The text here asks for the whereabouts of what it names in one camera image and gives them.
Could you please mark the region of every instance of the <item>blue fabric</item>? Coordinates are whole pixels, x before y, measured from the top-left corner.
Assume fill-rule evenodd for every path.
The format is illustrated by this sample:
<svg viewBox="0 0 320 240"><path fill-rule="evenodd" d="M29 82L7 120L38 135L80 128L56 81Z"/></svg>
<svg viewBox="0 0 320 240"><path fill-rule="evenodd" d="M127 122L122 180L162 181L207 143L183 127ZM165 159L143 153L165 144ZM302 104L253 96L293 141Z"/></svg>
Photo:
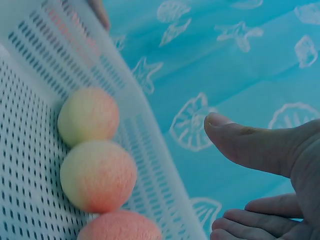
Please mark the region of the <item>blue fabric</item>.
<svg viewBox="0 0 320 240"><path fill-rule="evenodd" d="M151 104L208 234L225 210L293 191L287 179L228 161L202 124L212 111L271 129L319 118L320 2L311 3L105 1L110 35Z"/></svg>

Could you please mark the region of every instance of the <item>white plastic crate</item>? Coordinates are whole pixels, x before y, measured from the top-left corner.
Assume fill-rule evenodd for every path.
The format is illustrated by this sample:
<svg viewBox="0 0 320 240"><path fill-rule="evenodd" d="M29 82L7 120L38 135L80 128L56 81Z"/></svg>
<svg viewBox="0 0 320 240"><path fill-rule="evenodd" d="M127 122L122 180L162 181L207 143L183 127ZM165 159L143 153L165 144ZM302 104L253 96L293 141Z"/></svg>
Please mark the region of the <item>white plastic crate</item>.
<svg viewBox="0 0 320 240"><path fill-rule="evenodd" d="M2 0L0 25L0 240L75 240L92 219L59 182L68 148L57 117L81 86L119 106L115 140L139 173L124 208L156 221L166 240L205 239L146 98L86 1Z"/></svg>

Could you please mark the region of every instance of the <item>palm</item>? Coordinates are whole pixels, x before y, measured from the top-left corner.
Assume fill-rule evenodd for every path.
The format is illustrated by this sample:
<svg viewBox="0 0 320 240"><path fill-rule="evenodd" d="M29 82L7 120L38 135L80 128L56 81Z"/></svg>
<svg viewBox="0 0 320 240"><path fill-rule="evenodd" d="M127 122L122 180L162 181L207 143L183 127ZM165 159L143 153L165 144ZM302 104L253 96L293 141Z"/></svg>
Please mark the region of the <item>palm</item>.
<svg viewBox="0 0 320 240"><path fill-rule="evenodd" d="M320 232L305 222L239 209L227 211L212 230L211 240L320 239Z"/></svg>
<svg viewBox="0 0 320 240"><path fill-rule="evenodd" d="M214 113L204 127L228 159L290 178L296 192L227 211L213 223L212 240L320 240L320 120L267 130L244 127Z"/></svg>

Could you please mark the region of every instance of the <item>fuzzy peach skin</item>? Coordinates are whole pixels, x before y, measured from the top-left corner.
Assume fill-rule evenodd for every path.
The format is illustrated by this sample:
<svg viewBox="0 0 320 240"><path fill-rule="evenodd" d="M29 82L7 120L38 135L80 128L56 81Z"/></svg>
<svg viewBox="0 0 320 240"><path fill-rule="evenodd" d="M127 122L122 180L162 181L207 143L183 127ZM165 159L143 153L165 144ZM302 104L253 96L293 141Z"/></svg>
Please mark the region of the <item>fuzzy peach skin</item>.
<svg viewBox="0 0 320 240"><path fill-rule="evenodd" d="M77 145L60 168L63 192L74 206L88 213L119 209L131 196L136 180L136 163L110 140Z"/></svg>
<svg viewBox="0 0 320 240"><path fill-rule="evenodd" d="M162 240L159 228L148 218L129 211L105 213L79 233L77 240Z"/></svg>
<svg viewBox="0 0 320 240"><path fill-rule="evenodd" d="M63 104L57 125L70 147L90 140L110 140L119 125L118 106L103 89L81 88Z"/></svg>

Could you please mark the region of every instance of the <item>shell pattern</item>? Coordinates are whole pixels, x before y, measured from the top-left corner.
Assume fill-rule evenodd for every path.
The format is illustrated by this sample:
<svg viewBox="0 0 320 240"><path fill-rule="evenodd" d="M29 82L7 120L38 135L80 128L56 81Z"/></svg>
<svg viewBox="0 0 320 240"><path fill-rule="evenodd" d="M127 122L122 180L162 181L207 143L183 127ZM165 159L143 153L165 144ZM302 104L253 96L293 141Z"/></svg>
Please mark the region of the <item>shell pattern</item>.
<svg viewBox="0 0 320 240"><path fill-rule="evenodd" d="M222 204L207 197L195 197L191 198L190 201L196 216L209 237L212 232L211 225L217 219L217 215L222 209Z"/></svg>
<svg viewBox="0 0 320 240"><path fill-rule="evenodd" d="M310 67L318 58L315 44L308 35L304 35L294 46L301 69Z"/></svg>
<svg viewBox="0 0 320 240"><path fill-rule="evenodd" d="M212 145L204 129L204 120L209 113L217 112L208 106L204 93L190 99L174 117L170 127L173 139L183 148L198 152Z"/></svg>
<svg viewBox="0 0 320 240"><path fill-rule="evenodd" d="M294 13L304 24L320 25L320 2L297 6Z"/></svg>
<svg viewBox="0 0 320 240"><path fill-rule="evenodd" d="M294 128L320 118L320 113L302 102L286 103L277 110L269 123L269 129Z"/></svg>
<svg viewBox="0 0 320 240"><path fill-rule="evenodd" d="M156 16L161 23L172 23L181 18L182 15L190 12L188 7L179 1L164 1L157 9Z"/></svg>

